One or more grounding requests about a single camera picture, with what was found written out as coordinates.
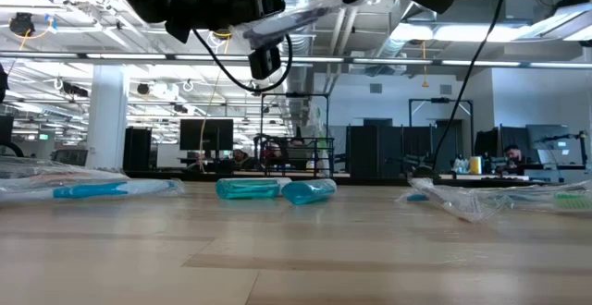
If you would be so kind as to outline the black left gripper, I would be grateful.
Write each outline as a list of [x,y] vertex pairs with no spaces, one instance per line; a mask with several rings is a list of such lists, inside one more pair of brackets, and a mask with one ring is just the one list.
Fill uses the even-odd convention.
[[285,35],[333,11],[330,6],[317,6],[267,18],[284,9],[284,0],[170,0],[165,27],[168,34],[186,43],[192,30],[227,30],[265,18],[249,28],[249,43],[255,49],[281,42]]

